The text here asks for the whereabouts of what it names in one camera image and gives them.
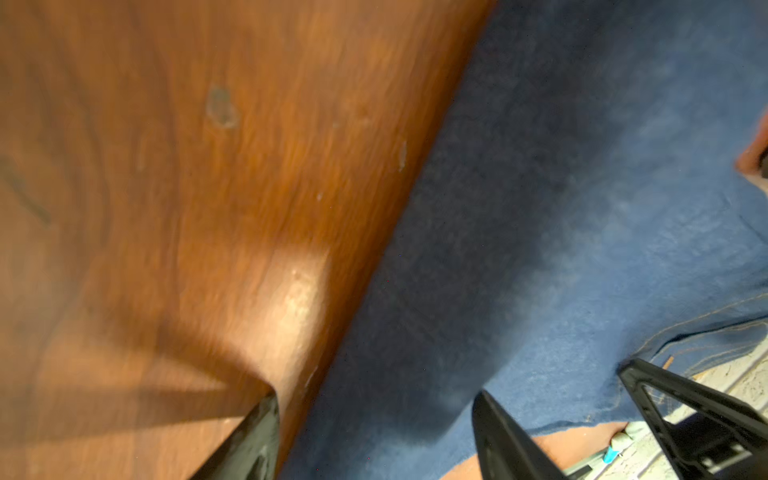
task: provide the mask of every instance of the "skin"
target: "skin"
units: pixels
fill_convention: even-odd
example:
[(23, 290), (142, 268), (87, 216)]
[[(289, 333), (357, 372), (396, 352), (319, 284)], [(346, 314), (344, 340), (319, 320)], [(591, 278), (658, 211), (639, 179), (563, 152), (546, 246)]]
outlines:
[(760, 176), (760, 155), (768, 148), (768, 111), (757, 128), (752, 144), (737, 158), (734, 167), (768, 195), (768, 179)]

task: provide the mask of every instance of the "wood grain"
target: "wood grain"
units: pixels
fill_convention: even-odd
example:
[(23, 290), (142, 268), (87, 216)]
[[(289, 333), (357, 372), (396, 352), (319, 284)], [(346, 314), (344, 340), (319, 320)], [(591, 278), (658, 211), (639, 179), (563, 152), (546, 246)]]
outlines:
[(0, 475), (284, 458), (490, 2), (0, 2)]

